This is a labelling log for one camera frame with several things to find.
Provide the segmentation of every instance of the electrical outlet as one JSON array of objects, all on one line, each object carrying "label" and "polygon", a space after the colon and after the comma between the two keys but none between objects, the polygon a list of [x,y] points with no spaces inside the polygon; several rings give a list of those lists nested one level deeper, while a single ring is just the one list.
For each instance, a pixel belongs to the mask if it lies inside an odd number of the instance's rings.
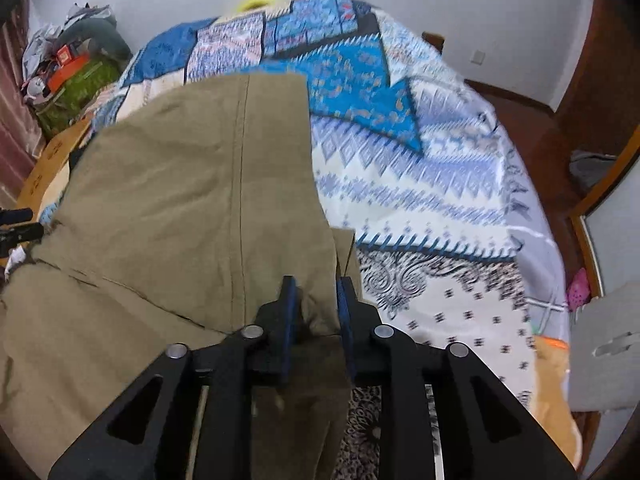
[{"label": "electrical outlet", "polygon": [[484,63],[484,52],[482,50],[475,50],[471,55],[471,63],[482,65],[482,63]]}]

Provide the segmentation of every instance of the khaki fabric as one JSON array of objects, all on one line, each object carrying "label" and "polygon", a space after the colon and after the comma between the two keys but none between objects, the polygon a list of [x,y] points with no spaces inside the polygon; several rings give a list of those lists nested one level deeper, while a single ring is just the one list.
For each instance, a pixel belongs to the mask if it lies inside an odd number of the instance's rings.
[{"label": "khaki fabric", "polygon": [[[315,379],[278,394],[284,412],[257,410],[254,466],[328,478],[349,399],[335,278],[359,290],[360,277],[353,232],[330,229],[318,201],[302,76],[207,79],[105,129],[32,256],[2,296],[0,424],[41,478],[167,344],[219,342],[285,274],[316,337],[296,348],[294,370]],[[282,413],[276,443],[262,421]],[[274,446],[298,453],[276,476]]]}]

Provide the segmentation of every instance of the blue pattern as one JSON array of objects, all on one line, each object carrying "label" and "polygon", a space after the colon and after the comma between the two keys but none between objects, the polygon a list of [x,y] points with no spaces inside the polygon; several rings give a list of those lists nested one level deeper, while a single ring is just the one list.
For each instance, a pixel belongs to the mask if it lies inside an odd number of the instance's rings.
[{"label": "blue pattern", "polygon": [[293,0],[291,12],[266,23],[264,55],[354,32],[358,28],[351,0]]},{"label": "blue pattern", "polygon": [[504,223],[505,209],[465,207],[447,203],[438,193],[427,193],[414,189],[399,189],[369,182],[362,178],[339,178],[335,173],[316,172],[316,187],[328,198],[366,203],[402,209],[404,211],[432,211],[443,218],[459,220],[472,225],[500,225]]},{"label": "blue pattern", "polygon": [[423,133],[482,123],[475,110],[469,110],[456,94],[438,87],[434,87],[433,92],[423,89],[416,109]]},{"label": "blue pattern", "polygon": [[322,46],[291,60],[267,60],[244,72],[298,72],[307,76],[309,110],[353,121],[417,153],[422,143],[405,80],[386,85],[377,35]]},{"label": "blue pattern", "polygon": [[38,218],[38,222],[44,226],[50,225],[53,220],[53,214],[60,207],[61,201],[62,201],[62,194],[60,195],[60,197],[58,197],[58,199],[55,202],[50,203],[42,210],[42,213],[40,213],[40,217]]},{"label": "blue pattern", "polygon": [[[353,34],[360,26],[380,33]],[[271,56],[303,45],[302,56]],[[379,9],[294,0],[289,9],[174,27],[140,51],[92,131],[115,121],[128,85],[180,69],[185,82],[232,72],[305,75],[321,205],[359,243],[512,256],[507,204],[526,211],[513,199],[521,190],[505,186],[504,129],[436,51]],[[145,103],[136,99],[128,109]]]},{"label": "blue pattern", "polygon": [[[531,222],[531,216],[529,214],[530,206],[515,197],[516,193],[528,193],[529,188],[524,186],[525,180],[519,181],[517,179],[517,177],[523,175],[523,172],[518,164],[516,150],[514,147],[511,147],[507,151],[505,174],[506,177],[508,177],[508,180],[505,186],[504,201],[508,204],[509,211],[519,213],[525,220]],[[524,243],[519,240],[518,242],[520,243],[520,248],[522,248]]]},{"label": "blue pattern", "polygon": [[95,132],[99,132],[101,129],[106,128],[116,121],[116,115],[120,110],[125,97],[126,95],[117,95],[98,109],[91,121],[91,136],[93,136]]},{"label": "blue pattern", "polygon": [[196,44],[198,30],[207,27],[213,21],[209,19],[181,23],[158,34],[140,51],[122,86],[140,83],[145,79],[156,79],[184,68]]},{"label": "blue pattern", "polygon": [[236,72],[260,63],[263,28],[263,13],[256,12],[199,30],[198,43],[186,68],[187,81]]},{"label": "blue pattern", "polygon": [[366,170],[371,164],[379,176],[391,173],[399,180],[409,177],[416,184],[422,182],[441,194],[452,191],[456,197],[463,192],[473,198],[482,191],[487,198],[500,192],[495,157],[419,155],[391,139],[383,139],[370,130],[346,121],[312,116],[311,145],[319,146],[328,162],[339,155],[344,168],[356,155]]}]

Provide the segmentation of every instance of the metal screw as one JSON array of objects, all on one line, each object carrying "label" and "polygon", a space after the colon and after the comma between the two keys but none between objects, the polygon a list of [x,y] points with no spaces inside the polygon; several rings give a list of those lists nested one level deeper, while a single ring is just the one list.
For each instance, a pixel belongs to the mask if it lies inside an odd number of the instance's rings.
[{"label": "metal screw", "polygon": [[171,359],[180,359],[181,357],[187,355],[187,350],[188,348],[186,347],[186,345],[183,345],[182,343],[174,343],[166,348],[165,353]]},{"label": "metal screw", "polygon": [[449,347],[449,352],[456,357],[466,357],[469,354],[469,347],[463,343],[453,343]]},{"label": "metal screw", "polygon": [[247,325],[242,329],[242,336],[247,339],[256,339],[264,334],[264,330],[258,325]]},{"label": "metal screw", "polygon": [[374,329],[373,333],[378,337],[387,338],[391,337],[394,334],[394,328],[389,325],[378,325]]}]

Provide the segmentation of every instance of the black and white pattern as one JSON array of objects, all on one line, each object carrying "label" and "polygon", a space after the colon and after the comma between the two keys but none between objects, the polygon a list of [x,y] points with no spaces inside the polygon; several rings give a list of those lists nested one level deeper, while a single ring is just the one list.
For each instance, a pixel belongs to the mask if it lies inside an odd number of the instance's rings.
[{"label": "black and white pattern", "polygon": [[[440,458],[440,430],[430,384],[424,385],[433,454]],[[379,386],[354,388],[351,391],[347,430],[340,443],[332,480],[376,480],[380,464],[380,413],[382,412],[382,390]]]},{"label": "black and white pattern", "polygon": [[[419,343],[468,345],[526,407],[535,392],[534,345],[520,274],[514,263],[472,262],[439,254],[359,251],[364,300],[383,322]],[[427,397],[436,457],[443,478],[433,393]],[[377,479],[380,459],[379,388],[352,393],[348,428],[335,480]]]}]

